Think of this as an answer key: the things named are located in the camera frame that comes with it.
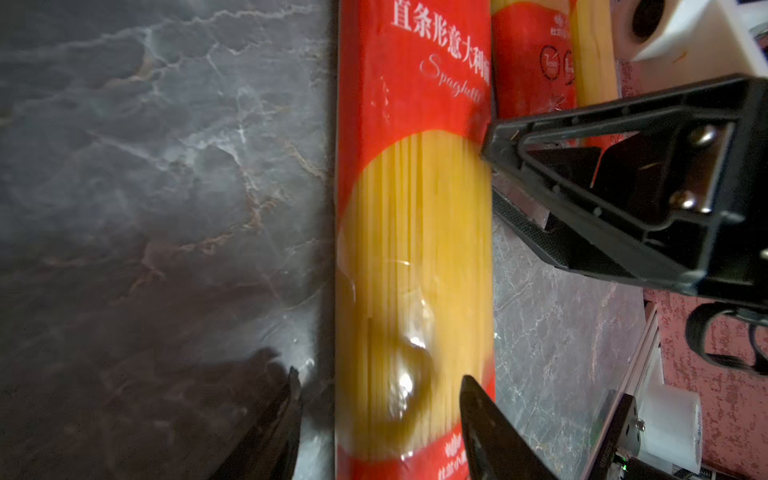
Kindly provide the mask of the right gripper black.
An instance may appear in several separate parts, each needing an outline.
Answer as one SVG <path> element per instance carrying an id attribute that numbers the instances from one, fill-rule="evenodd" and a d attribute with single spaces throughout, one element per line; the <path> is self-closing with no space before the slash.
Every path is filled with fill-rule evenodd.
<path id="1" fill-rule="evenodd" d="M 767 80 L 497 120 L 483 157 L 646 288 L 767 307 Z"/>

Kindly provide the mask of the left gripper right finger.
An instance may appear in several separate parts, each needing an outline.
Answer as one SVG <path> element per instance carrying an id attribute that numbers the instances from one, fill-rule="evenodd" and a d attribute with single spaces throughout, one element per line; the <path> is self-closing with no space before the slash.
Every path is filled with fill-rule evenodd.
<path id="1" fill-rule="evenodd" d="M 556 479 L 470 375 L 462 378 L 459 403 L 471 479 Z"/>

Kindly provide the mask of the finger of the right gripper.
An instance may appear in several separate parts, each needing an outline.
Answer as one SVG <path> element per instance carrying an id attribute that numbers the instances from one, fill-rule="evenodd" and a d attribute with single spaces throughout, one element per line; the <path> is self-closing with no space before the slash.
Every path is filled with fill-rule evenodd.
<path id="1" fill-rule="evenodd" d="M 552 229 L 542 228 L 496 188 L 492 204 L 494 213 L 545 263 L 595 279 L 631 279 L 617 262 L 558 219 Z"/>

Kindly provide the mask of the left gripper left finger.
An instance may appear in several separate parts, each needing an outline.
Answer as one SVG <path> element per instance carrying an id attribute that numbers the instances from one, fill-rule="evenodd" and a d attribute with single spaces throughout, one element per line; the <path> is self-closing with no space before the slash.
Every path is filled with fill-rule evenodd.
<path id="1" fill-rule="evenodd" d="M 210 479 L 292 479 L 302 415 L 299 374 L 291 367 L 277 396 Z"/>

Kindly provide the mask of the red spaghetti pack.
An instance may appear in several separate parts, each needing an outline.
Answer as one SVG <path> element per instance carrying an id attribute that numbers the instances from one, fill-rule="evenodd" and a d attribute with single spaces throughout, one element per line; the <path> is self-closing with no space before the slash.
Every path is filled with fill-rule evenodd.
<path id="1" fill-rule="evenodd" d="M 493 1 L 493 71 L 503 119 L 577 106 L 569 1 Z"/>
<path id="2" fill-rule="evenodd" d="M 572 1 L 571 30 L 579 107 L 619 98 L 608 0 Z"/>
<path id="3" fill-rule="evenodd" d="M 335 475 L 465 479 L 462 380 L 496 380 L 490 5 L 339 13 Z"/>

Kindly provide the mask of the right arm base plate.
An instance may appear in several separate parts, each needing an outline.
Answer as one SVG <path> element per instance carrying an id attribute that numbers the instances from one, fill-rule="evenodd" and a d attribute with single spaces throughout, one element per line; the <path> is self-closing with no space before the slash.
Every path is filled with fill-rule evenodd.
<path id="1" fill-rule="evenodd" d="M 645 425 L 636 398 L 628 393 L 618 395 L 609 413 L 582 479 L 623 479 L 629 460 L 640 452 Z"/>

